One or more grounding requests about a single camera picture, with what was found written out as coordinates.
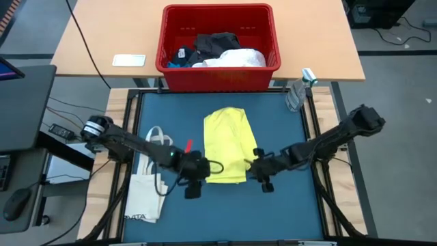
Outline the clear spray bottle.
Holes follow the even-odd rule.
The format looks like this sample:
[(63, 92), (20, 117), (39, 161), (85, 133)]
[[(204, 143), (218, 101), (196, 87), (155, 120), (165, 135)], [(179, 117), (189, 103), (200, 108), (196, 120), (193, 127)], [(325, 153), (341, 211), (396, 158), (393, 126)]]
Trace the clear spray bottle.
[(290, 84), (290, 89), (285, 97), (287, 108), (293, 112), (300, 110), (305, 102), (307, 90), (311, 89), (316, 83), (318, 83), (318, 78), (314, 75), (312, 69), (303, 68), (301, 72), (302, 77)]

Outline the yellow shirt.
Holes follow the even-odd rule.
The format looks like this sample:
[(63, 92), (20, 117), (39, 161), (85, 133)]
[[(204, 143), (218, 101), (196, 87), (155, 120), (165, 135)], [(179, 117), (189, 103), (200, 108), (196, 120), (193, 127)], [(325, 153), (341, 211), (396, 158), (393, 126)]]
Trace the yellow shirt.
[(206, 182), (246, 182), (257, 142), (244, 109), (225, 107), (207, 115), (203, 119), (203, 140), (204, 155), (211, 162)]

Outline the black keyboard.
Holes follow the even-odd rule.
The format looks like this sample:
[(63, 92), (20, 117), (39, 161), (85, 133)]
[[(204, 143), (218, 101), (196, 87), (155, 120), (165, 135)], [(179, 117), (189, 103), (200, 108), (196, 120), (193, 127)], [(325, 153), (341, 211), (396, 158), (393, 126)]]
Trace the black keyboard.
[(0, 156), (0, 191), (6, 191), (11, 175), (10, 156)]

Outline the light wooden desk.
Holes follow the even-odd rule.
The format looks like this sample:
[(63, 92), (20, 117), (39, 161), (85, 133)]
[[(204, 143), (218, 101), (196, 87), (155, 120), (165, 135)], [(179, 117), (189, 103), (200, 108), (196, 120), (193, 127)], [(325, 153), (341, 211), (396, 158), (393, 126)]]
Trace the light wooden desk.
[[(281, 67), (276, 79), (310, 68), (322, 81), (365, 75), (341, 0), (78, 0), (51, 63), (59, 76), (159, 77), (163, 10), (171, 4), (266, 3), (272, 7)], [(142, 67), (112, 66), (117, 54), (146, 55)]]

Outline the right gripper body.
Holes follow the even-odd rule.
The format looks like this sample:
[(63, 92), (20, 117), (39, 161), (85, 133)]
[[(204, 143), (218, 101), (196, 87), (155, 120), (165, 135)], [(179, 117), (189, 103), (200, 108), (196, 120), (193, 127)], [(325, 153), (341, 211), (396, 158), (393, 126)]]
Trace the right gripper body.
[(258, 182), (270, 182), (270, 176), (287, 170), (290, 167), (290, 158), (287, 154), (268, 153), (259, 156), (251, 163), (251, 174)]

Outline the dark grey garment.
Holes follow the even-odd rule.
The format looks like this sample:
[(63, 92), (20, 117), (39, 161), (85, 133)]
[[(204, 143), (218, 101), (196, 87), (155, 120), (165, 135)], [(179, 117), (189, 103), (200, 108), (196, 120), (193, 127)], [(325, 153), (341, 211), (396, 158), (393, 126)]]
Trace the dark grey garment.
[(187, 61), (192, 66), (205, 59), (219, 58), (228, 50), (241, 49), (240, 42), (234, 33), (198, 34), (194, 41), (195, 51)]

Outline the dark grey side desk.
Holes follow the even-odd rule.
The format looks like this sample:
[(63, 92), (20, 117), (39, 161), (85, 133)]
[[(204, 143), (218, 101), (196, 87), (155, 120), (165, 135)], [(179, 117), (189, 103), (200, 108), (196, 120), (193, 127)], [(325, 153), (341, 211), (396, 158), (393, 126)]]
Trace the dark grey side desk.
[[(27, 66), (24, 78), (0, 81), (0, 156), (10, 156), (11, 175), (6, 191), (0, 191), (0, 234), (24, 232), (31, 223), (39, 181), (47, 151), (37, 147), (42, 118), (56, 67)], [(30, 188), (31, 197), (14, 221), (3, 218), (3, 207), (18, 189)]]

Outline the black power adapter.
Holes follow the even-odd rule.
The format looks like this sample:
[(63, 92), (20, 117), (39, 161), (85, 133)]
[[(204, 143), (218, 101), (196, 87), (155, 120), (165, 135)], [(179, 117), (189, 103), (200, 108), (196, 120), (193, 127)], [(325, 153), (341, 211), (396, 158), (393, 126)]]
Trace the black power adapter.
[(52, 124), (49, 128), (48, 131), (58, 137), (61, 137), (65, 140), (73, 140), (75, 137), (75, 133), (71, 130), (68, 130), (58, 124)]

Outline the white rectangular card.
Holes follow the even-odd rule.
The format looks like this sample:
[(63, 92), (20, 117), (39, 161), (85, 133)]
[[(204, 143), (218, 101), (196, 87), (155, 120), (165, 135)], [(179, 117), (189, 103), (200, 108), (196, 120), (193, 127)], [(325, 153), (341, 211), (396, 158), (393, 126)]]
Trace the white rectangular card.
[(117, 54), (113, 57), (112, 66), (115, 67), (142, 67), (145, 65), (146, 55)]

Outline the cream canvas tote bag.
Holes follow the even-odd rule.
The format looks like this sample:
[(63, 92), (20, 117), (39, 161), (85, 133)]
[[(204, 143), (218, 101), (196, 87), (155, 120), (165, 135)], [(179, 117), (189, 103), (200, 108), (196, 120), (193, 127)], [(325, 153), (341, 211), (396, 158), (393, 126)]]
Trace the cream canvas tote bag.
[(169, 187), (161, 179), (160, 173), (153, 170), (154, 167), (156, 165), (148, 155), (139, 155), (137, 171), (130, 177), (125, 219), (156, 223), (160, 218), (165, 198), (157, 194), (155, 182), (162, 194), (166, 193)]

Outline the white lace garment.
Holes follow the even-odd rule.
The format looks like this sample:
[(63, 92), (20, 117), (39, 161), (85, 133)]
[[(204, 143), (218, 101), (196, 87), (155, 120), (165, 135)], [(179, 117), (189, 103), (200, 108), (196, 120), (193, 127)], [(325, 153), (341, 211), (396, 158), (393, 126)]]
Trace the white lace garment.
[(255, 49), (232, 49), (223, 52), (219, 58), (205, 59), (191, 67), (266, 67), (266, 60), (264, 55)]

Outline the red plastic laundry basket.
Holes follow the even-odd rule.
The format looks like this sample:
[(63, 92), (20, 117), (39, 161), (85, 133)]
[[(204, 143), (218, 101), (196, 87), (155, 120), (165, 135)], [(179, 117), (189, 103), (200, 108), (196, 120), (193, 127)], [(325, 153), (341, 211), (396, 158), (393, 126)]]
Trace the red plastic laundry basket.
[[(200, 34), (229, 32), (241, 46), (259, 51), (261, 68), (170, 68), (182, 46), (195, 49)], [(179, 4), (163, 10), (155, 61), (173, 92), (264, 91), (281, 66), (273, 10), (266, 3)]]

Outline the navy garment with white label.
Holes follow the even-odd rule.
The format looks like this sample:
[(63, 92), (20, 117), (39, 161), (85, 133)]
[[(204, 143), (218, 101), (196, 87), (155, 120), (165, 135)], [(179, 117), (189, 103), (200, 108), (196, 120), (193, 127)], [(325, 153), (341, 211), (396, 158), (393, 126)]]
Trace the navy garment with white label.
[(187, 46), (181, 46), (175, 52), (171, 63), (175, 66), (184, 67), (187, 66), (189, 59), (191, 58), (194, 50), (190, 49)]

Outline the black computer mouse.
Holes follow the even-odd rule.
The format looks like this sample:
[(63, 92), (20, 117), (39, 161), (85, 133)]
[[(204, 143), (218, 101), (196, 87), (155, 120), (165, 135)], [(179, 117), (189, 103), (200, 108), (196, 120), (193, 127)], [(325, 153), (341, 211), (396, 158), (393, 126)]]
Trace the black computer mouse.
[(30, 197), (30, 188), (22, 188), (13, 192), (3, 207), (3, 218), (6, 221), (18, 219), (24, 211)]

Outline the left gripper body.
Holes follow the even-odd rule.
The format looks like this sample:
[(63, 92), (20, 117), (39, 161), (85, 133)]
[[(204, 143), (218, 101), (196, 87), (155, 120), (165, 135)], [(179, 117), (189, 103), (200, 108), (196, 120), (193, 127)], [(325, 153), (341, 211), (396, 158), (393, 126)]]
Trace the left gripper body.
[(203, 180), (210, 175), (210, 164), (206, 158), (183, 159), (176, 172), (186, 180)]

